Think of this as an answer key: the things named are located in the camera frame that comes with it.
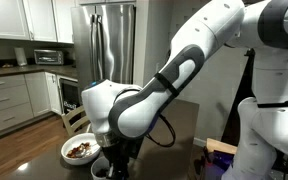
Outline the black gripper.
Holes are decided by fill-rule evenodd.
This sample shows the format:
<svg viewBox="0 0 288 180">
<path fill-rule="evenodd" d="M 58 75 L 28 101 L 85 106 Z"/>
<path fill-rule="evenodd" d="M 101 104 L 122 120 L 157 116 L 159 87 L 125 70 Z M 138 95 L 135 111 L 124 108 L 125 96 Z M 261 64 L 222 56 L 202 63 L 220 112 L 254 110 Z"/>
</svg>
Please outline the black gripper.
<svg viewBox="0 0 288 180">
<path fill-rule="evenodd" d="M 108 180 L 127 180 L 129 178 L 128 163 L 136 159 L 142 146 L 143 139 L 120 140 L 110 147 L 103 147 L 105 158 L 109 161 Z"/>
</svg>

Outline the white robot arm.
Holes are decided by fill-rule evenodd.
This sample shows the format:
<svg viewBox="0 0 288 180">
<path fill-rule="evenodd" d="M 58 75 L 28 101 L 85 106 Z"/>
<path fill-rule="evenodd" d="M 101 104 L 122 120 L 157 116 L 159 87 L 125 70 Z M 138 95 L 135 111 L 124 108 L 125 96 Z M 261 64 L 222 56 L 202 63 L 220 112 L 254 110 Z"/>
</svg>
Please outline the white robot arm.
<svg viewBox="0 0 288 180">
<path fill-rule="evenodd" d="M 222 46 L 254 50 L 252 96 L 238 105 L 240 139 L 222 180 L 267 180 L 277 152 L 288 155 L 288 0 L 210 0 L 174 35 L 164 67 L 144 86 L 108 79 L 81 93 L 111 178 L 126 175 L 129 143 L 145 137 L 161 112 Z"/>
</svg>

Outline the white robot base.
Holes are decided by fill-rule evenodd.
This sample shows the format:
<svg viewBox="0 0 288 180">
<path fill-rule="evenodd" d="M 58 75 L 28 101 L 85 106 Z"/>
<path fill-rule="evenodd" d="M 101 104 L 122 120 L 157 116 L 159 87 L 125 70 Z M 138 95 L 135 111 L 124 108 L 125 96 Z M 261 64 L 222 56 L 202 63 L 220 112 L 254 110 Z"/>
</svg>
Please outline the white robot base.
<svg viewBox="0 0 288 180">
<path fill-rule="evenodd" d="M 278 150 L 288 155 L 288 50 L 258 50 L 253 95 L 240 102 L 240 140 L 222 180 L 267 180 Z"/>
</svg>

